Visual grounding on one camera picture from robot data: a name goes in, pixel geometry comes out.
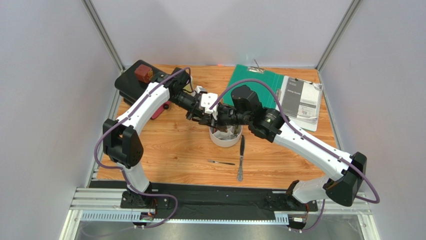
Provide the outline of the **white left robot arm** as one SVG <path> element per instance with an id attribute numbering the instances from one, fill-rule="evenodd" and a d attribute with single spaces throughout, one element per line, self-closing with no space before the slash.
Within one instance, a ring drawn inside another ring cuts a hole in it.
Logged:
<path id="1" fill-rule="evenodd" d="M 103 123 L 103 134 L 95 149 L 102 147 L 103 153 L 115 163 L 114 169 L 121 171 L 130 191 L 142 196 L 153 196 L 149 191 L 150 181 L 140 163 L 144 148 L 139 135 L 163 104 L 171 101 L 186 110 L 189 120 L 200 121 L 203 117 L 217 120 L 218 95 L 202 90 L 188 93 L 185 87 L 191 83 L 189 67 L 171 75 L 157 74 L 129 110 L 115 120 L 107 119 Z"/>

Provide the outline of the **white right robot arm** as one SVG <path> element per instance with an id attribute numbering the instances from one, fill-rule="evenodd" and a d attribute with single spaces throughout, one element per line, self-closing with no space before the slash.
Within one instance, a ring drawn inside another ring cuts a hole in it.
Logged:
<path id="1" fill-rule="evenodd" d="M 312 136 L 290 120 L 280 105 L 263 106 L 247 85 L 229 87 L 226 91 L 231 92 L 233 105 L 222 104 L 218 96 L 205 107 L 205 113 L 212 115 L 212 127 L 246 125 L 256 137 L 294 151 L 325 173 L 325 177 L 293 181 L 286 192 L 291 200 L 304 204 L 330 199 L 341 206 L 352 206 L 362 183 L 368 181 L 365 155 L 349 154 Z"/>

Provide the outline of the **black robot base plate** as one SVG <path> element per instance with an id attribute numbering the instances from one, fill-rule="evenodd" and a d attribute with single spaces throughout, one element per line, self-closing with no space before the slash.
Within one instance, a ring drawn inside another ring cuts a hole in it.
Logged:
<path id="1" fill-rule="evenodd" d="M 182 220 L 274 220 L 275 212 L 317 212 L 318 205 L 293 203 L 284 189 L 151 183 L 156 197 L 130 189 L 122 193 L 122 209 L 156 210 L 156 217 Z"/>

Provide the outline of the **silver table knife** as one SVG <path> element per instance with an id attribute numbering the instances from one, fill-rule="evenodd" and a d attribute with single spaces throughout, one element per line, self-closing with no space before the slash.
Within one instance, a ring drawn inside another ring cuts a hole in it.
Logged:
<path id="1" fill-rule="evenodd" d="M 240 142 L 240 149 L 239 149 L 239 166 L 238 166 L 238 172 L 237 172 L 237 181 L 242 182 L 243 177 L 243 160 L 244 160 L 244 152 L 245 152 L 245 137 L 244 135 L 241 136 L 241 142 Z"/>

